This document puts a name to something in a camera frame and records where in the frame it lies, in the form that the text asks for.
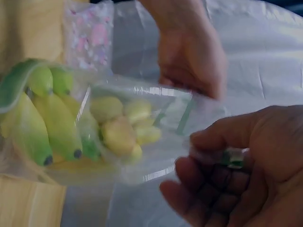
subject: plastic bag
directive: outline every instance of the plastic bag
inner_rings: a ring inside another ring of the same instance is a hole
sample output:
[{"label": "plastic bag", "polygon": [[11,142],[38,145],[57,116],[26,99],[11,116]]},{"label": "plastic bag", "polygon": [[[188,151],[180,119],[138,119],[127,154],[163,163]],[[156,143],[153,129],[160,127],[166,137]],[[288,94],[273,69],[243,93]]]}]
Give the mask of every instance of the plastic bag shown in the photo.
[{"label": "plastic bag", "polygon": [[0,173],[63,185],[170,173],[188,154],[187,125],[226,114],[197,115],[195,99],[207,99],[189,92],[37,59],[12,68],[0,97]]},{"label": "plastic bag", "polygon": [[65,2],[65,61],[73,68],[99,71],[111,67],[114,3]]}]

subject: pink pattern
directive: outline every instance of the pink pattern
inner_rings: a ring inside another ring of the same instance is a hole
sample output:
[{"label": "pink pattern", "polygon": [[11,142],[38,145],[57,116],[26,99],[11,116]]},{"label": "pink pattern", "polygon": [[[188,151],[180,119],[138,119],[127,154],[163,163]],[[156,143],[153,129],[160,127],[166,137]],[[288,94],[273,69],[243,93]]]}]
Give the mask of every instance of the pink pattern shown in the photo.
[{"label": "pink pattern", "polygon": [[82,17],[77,18],[76,24],[81,25],[82,23],[83,23],[83,18]]},{"label": "pink pattern", "polygon": [[83,50],[84,44],[85,44],[86,38],[79,38],[77,50],[81,52]]},{"label": "pink pattern", "polygon": [[91,41],[93,45],[100,45],[103,43],[106,36],[106,28],[103,24],[94,26],[91,33]]}]

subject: banana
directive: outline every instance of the banana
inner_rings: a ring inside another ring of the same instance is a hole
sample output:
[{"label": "banana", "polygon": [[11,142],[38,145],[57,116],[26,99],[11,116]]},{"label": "banana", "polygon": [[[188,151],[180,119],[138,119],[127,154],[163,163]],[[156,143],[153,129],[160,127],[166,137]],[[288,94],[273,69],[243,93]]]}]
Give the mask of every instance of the banana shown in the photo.
[{"label": "banana", "polygon": [[56,95],[35,97],[34,105],[44,119],[50,145],[54,152],[65,158],[75,160],[82,155],[82,143],[75,118]]},{"label": "banana", "polygon": [[118,156],[130,155],[136,145],[131,124],[124,116],[110,120],[101,126],[103,143]]},{"label": "banana", "polygon": [[112,96],[95,98],[90,103],[90,112],[99,123],[122,116],[123,105]]},{"label": "banana", "polygon": [[124,113],[131,124],[150,117],[152,105],[146,100],[134,100],[128,103],[124,108]]},{"label": "banana", "polygon": [[1,121],[0,127],[1,127],[1,135],[3,136],[3,138],[7,139],[10,136],[17,118],[18,118],[18,105],[15,106],[9,112],[7,112]]},{"label": "banana", "polygon": [[72,74],[62,68],[50,68],[53,75],[53,91],[57,95],[68,95],[73,87]]},{"label": "banana", "polygon": [[17,114],[11,134],[14,145],[26,152],[38,165],[50,165],[53,162],[53,152],[45,123],[25,93],[21,94],[15,111]]},{"label": "banana", "polygon": [[27,86],[37,95],[45,97],[53,92],[52,72],[46,65],[37,66],[29,75]]},{"label": "banana", "polygon": [[61,99],[69,108],[74,118],[76,119],[79,117],[77,126],[80,131],[80,136],[82,140],[83,155],[91,158],[94,161],[98,160],[101,156],[101,144],[98,138],[98,122],[91,115],[89,109],[83,109],[81,107],[81,104],[73,97],[64,95],[61,96]]}]

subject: fingernail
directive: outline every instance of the fingernail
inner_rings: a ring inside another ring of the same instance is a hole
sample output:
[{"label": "fingernail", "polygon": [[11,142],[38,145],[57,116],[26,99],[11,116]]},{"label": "fingernail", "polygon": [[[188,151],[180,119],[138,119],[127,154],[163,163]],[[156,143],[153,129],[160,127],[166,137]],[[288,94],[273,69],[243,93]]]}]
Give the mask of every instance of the fingernail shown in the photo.
[{"label": "fingernail", "polygon": [[196,159],[197,161],[206,165],[213,165],[217,162],[217,160],[212,155],[203,152],[198,152],[195,149],[191,149],[189,151],[189,155],[194,159]]},{"label": "fingernail", "polygon": [[190,135],[191,140],[196,140],[198,139],[201,135],[203,134],[203,131],[197,131],[193,134]]}]

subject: person's arm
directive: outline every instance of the person's arm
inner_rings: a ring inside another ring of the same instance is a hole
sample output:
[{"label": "person's arm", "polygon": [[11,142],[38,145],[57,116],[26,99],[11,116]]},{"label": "person's arm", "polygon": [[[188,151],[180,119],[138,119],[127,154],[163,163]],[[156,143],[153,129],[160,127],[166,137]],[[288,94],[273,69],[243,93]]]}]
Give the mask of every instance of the person's arm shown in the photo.
[{"label": "person's arm", "polygon": [[139,0],[161,32],[182,28],[207,37],[216,36],[201,0]]}]

